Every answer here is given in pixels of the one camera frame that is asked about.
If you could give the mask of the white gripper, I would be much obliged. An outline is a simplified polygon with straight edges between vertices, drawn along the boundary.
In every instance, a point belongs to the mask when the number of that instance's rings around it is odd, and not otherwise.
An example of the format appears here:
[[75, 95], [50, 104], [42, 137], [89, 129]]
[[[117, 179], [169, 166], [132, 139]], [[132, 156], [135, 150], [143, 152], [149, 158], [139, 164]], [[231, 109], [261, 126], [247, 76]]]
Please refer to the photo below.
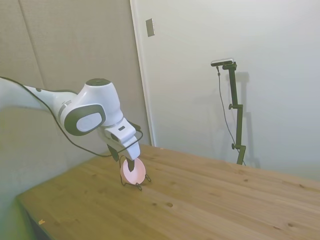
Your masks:
[[135, 159], [138, 158], [141, 153], [135, 133], [136, 130], [132, 126], [98, 128], [98, 134], [106, 143], [112, 158], [118, 162], [120, 155], [125, 156], [130, 172], [134, 170]]

